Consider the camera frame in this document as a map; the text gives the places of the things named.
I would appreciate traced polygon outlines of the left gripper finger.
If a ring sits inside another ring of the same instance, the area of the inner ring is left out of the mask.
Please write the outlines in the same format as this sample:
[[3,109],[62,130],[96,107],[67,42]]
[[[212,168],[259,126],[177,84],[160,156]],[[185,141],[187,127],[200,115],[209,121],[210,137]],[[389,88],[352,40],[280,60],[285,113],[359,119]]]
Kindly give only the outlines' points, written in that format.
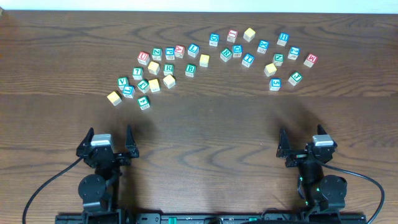
[[127,125],[125,147],[129,152],[136,151],[136,143],[132,135],[131,125]]
[[87,150],[91,147],[91,140],[94,136],[95,132],[93,128],[90,128],[86,134],[86,136],[83,138],[82,142],[79,144],[79,146],[76,149],[77,153],[86,153]]

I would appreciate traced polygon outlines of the yellow O block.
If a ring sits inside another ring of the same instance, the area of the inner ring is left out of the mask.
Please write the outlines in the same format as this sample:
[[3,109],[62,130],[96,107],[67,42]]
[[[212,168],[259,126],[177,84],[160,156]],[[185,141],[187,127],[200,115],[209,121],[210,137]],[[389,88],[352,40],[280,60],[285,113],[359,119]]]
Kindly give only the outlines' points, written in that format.
[[201,67],[208,67],[209,65],[210,56],[206,54],[200,55],[200,66]]

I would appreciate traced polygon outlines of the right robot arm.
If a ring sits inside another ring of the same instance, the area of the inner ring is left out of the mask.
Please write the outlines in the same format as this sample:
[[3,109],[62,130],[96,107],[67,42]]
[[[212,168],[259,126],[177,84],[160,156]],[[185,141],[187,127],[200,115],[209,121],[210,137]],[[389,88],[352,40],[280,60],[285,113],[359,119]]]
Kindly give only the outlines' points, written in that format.
[[340,210],[345,208],[347,181],[337,175],[325,175],[323,166],[332,160],[337,147],[321,125],[304,149],[292,149],[286,132],[279,131],[276,156],[285,159],[287,168],[299,171],[297,191],[307,208],[300,218],[309,223],[342,223]]

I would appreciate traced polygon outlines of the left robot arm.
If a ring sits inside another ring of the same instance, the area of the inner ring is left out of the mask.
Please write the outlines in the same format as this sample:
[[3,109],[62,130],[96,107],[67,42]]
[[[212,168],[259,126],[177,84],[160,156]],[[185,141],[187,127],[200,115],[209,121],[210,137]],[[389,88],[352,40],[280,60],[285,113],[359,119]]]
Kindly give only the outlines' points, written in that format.
[[126,209],[119,208],[119,178],[121,167],[130,166],[139,157],[131,126],[126,130],[126,152],[113,152],[112,135],[95,134],[90,128],[76,149],[76,155],[95,170],[84,177],[78,186],[83,201],[83,223],[132,223],[134,219]]

